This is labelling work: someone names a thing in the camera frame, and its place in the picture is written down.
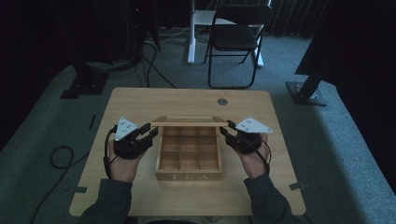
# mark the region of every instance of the wooden table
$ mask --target wooden table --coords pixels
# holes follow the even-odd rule
[[[218,99],[226,99],[220,105]],[[72,216],[80,216],[98,195],[101,178],[107,178],[104,165],[104,142],[108,130],[120,117],[142,126],[160,116],[192,116],[230,119],[240,122],[247,116],[274,129],[269,133],[272,149],[271,178],[276,188],[288,199],[294,215],[305,213],[301,192],[290,189],[297,182],[290,156],[276,118],[271,98],[266,91],[217,91],[116,88],[92,145],[79,187],[86,193],[75,193],[70,206]],[[158,141],[139,163],[132,188],[130,216],[250,216],[250,199],[243,183],[247,178],[236,153],[221,142],[223,175],[213,181],[157,181],[155,166]]]

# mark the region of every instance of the cord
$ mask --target cord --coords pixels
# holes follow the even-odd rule
[[[314,224],[314,222],[311,220],[311,218],[309,218],[309,216],[306,213],[304,213],[303,216],[306,218],[306,220],[308,220],[310,224]]]
[[[60,166],[57,165],[53,159],[54,159],[54,155],[55,153],[57,153],[59,150],[61,149],[67,149],[70,152],[70,159],[68,161],[68,164],[66,166]],[[52,188],[49,190],[49,192],[46,194],[46,196],[41,200],[41,202],[38,204],[37,208],[35,209],[35,212],[32,216],[32,219],[30,221],[31,224],[35,223],[35,218],[38,214],[38,210],[41,208],[41,206],[43,205],[44,201],[47,200],[47,198],[50,196],[50,194],[56,189],[56,187],[58,187],[58,185],[61,183],[61,181],[64,179],[64,176],[66,175],[67,171],[69,170],[69,168],[73,167],[74,165],[78,164],[79,162],[81,162],[82,160],[84,160],[85,158],[88,157],[88,155],[90,155],[90,153],[85,154],[83,157],[81,157],[80,159],[78,159],[77,161],[73,162],[74,159],[74,151],[73,148],[71,147],[57,147],[55,148],[50,156],[49,156],[49,162],[50,164],[56,168],[56,169],[62,169],[64,170],[64,172],[62,173],[61,177],[58,179],[58,181],[55,183],[55,185],[52,186]]]
[[[136,68],[136,65],[137,65],[138,63],[140,63],[140,62],[141,62],[141,61],[140,61],[140,59],[138,59],[138,58],[131,58],[131,59],[129,59],[129,62],[128,62],[128,63],[126,63],[126,64],[121,64],[121,65],[119,65],[119,66],[117,66],[117,67],[112,67],[112,68],[105,68],[105,69],[103,69],[103,68],[98,68],[98,67],[94,67],[94,66],[90,65],[90,68],[91,68],[93,71],[97,71],[97,72],[106,72],[106,73],[124,72],[124,71],[130,70],[131,68]]]
[[[196,36],[195,39],[201,43],[207,44],[208,39]]]
[[[179,33],[177,33],[177,34],[171,35],[171,36],[169,36],[167,39],[165,39],[165,40],[163,40],[163,41],[160,41],[160,43],[161,43],[161,44],[162,44],[162,43],[165,43],[166,41],[168,41],[168,40],[170,40],[170,39],[172,39],[172,38],[174,38],[174,37],[176,37],[176,36],[178,36],[178,35],[182,35],[182,34],[183,34],[185,31],[187,31],[189,28],[190,28],[190,26],[187,27],[187,28],[185,28],[185,29],[183,29],[181,32],[179,32]],[[146,40],[145,43],[150,43],[150,44],[152,44],[153,42],[152,42],[151,40],[152,40],[152,38]]]
[[[148,75],[147,75],[147,79],[146,79],[147,84],[148,84],[148,87],[149,87],[149,70],[151,69],[151,67],[153,67],[153,68],[155,69],[155,71],[157,71],[157,73],[158,73],[167,83],[169,83],[169,85],[171,85],[173,88],[177,89],[177,87],[176,87],[171,81],[169,81],[169,80],[157,69],[157,67],[155,67],[154,64],[153,64],[155,58],[157,57],[157,49],[156,49],[154,46],[152,46],[152,45],[150,45],[150,44],[148,44],[148,43],[145,43],[145,44],[148,45],[148,46],[150,46],[151,48],[154,49],[154,57],[153,57],[153,59],[151,60],[151,62],[150,62],[149,59],[147,59],[144,55],[142,55],[142,58],[143,58],[144,60],[146,60],[146,61],[149,63]]]
[[[110,129],[106,135],[105,139],[105,158],[107,158],[107,147],[108,147],[108,139],[110,139],[110,135],[117,131],[118,125],[114,125],[112,129]]]
[[[143,74],[145,74],[145,65],[142,63],[143,66]],[[139,74],[137,73],[137,70],[134,71],[136,73],[137,78],[139,79],[139,87],[142,88],[142,78],[139,76]]]
[[[260,159],[262,159],[262,161],[266,163],[264,156],[259,152],[259,150],[254,150],[254,152],[256,152],[256,154],[260,157]]]
[[[147,80],[145,74],[146,74],[146,66],[143,64],[143,78],[145,79],[145,81],[146,81],[146,86],[147,86],[147,85],[148,85],[148,80]]]
[[[113,161],[117,158],[118,156],[116,155],[114,158],[113,158],[113,160],[111,160],[111,162],[109,163],[109,165],[111,164],[111,163],[113,163]]]
[[[268,151],[270,152],[270,155],[268,156],[268,164],[269,164],[272,158],[271,148],[270,146],[268,146],[268,144],[265,141],[262,140],[262,142],[264,142],[264,144],[268,147]]]
[[[120,76],[117,76],[117,77],[109,77],[108,79],[118,79],[118,78],[126,77],[126,76],[132,74],[133,72],[136,72],[137,69],[139,69],[140,66],[142,66],[142,64],[143,64],[142,61],[139,61],[139,63],[134,67],[133,70],[131,70],[131,71],[125,70],[125,71],[128,71],[128,72],[125,73],[125,74],[122,74]]]

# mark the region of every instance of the gray carpet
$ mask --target gray carpet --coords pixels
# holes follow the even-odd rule
[[[336,88],[321,82],[319,90],[325,107],[295,105],[286,81],[305,81],[294,72],[310,40],[300,37],[267,36],[263,42],[263,68],[258,70],[251,90],[269,91],[297,178],[302,189],[307,216],[313,223],[396,223],[396,197],[377,167],[359,130],[347,113]],[[197,42],[196,62],[187,65],[189,39],[184,36],[162,42],[154,65],[178,88],[208,89],[207,64],[202,64],[205,44]],[[145,46],[151,60],[154,51]],[[214,81],[239,84],[247,78],[245,64],[216,58]],[[93,63],[106,68],[108,65]],[[50,164],[50,154],[60,146],[74,149],[73,161],[89,152],[111,91],[115,87],[146,87],[143,77],[149,64],[132,71],[110,75],[102,95],[81,95],[61,100],[75,77],[71,66],[55,77],[29,117],[0,153],[0,223],[29,223],[35,209],[62,176]],[[151,88],[172,88],[153,68]],[[59,151],[55,163],[66,165],[69,153]],[[78,184],[85,160],[71,167],[59,186],[39,209],[35,223],[77,223],[68,207],[71,190]],[[300,217],[303,223],[309,223]]]

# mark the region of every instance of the hand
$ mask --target hand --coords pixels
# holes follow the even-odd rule
[[[114,141],[108,142],[108,151],[108,162],[111,162],[117,156],[114,154]],[[125,160],[121,157],[117,157],[113,162],[110,163],[111,178],[132,183],[136,177],[137,164],[144,155],[145,153],[142,153],[133,160]]]
[[[262,138],[262,141],[267,142],[268,135],[266,133],[261,133],[260,136]],[[262,143],[262,146],[258,149],[258,151],[268,162],[268,156],[270,154],[269,148],[264,143]],[[267,172],[265,169],[264,161],[262,161],[262,159],[256,153],[241,154],[237,151],[235,152],[239,155],[239,158],[241,158],[245,172],[247,173],[249,178],[256,178]]]

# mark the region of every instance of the sleeve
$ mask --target sleeve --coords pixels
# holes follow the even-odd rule
[[[291,213],[289,202],[274,187],[268,174],[244,182],[251,200],[253,223],[299,223]]]
[[[132,183],[102,179],[96,203],[91,205],[78,220],[78,224],[122,224],[131,208]]]

